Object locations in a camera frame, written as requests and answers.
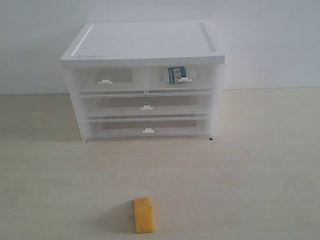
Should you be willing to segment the white blue labelled bottle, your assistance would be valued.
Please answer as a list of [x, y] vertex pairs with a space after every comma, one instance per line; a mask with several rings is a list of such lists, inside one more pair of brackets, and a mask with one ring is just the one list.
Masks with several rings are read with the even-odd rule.
[[182, 78], [186, 78], [188, 76], [184, 66], [168, 67], [167, 73], [169, 84], [179, 83]]

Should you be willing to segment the yellow sponge block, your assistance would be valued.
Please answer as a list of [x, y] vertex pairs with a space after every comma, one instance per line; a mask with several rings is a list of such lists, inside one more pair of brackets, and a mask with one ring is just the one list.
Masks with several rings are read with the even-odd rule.
[[153, 203], [150, 197], [134, 199], [133, 214], [137, 234], [153, 233], [155, 231]]

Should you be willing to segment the clear bottom wide drawer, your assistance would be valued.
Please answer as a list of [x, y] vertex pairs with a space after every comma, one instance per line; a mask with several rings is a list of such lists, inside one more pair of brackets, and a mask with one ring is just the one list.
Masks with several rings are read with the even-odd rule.
[[107, 138], [212, 135], [206, 117], [113, 119], [83, 122], [82, 125], [85, 127], [83, 136], [87, 141]]

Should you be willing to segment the clear wide drawer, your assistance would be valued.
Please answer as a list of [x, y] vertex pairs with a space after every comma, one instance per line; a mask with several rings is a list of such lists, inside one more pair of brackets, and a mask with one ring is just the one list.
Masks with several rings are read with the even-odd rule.
[[83, 122], [82, 125], [85, 127], [83, 136], [87, 141], [107, 138], [212, 135], [206, 117], [113, 119]]
[[208, 114], [211, 96], [168, 95], [128, 97], [86, 97], [82, 99], [85, 116], [89, 118], [129, 115]]

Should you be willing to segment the clear middle wide drawer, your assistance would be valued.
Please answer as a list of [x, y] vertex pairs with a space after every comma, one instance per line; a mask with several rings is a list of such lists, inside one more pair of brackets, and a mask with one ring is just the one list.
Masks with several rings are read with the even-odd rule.
[[82, 99], [85, 116], [89, 118], [129, 115], [208, 114], [211, 96], [168, 95], [128, 97], [86, 97]]

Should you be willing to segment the white plastic drawer cabinet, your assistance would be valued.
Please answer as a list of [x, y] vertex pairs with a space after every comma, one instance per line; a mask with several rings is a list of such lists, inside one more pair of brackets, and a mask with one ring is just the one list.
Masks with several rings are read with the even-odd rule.
[[[130, 119], [205, 117], [212, 135], [199, 135], [213, 140], [221, 105], [221, 92], [227, 54], [218, 42], [210, 22], [204, 20], [101, 22], [86, 24], [60, 58], [82, 140], [101, 141], [115, 138], [86, 140], [82, 123]], [[214, 88], [205, 94], [148, 94], [146, 67], [213, 66]], [[106, 94], [80, 92], [78, 70], [88, 68], [143, 68], [145, 92]], [[83, 98], [209, 95], [210, 112], [194, 114], [152, 114], [87, 117]]]

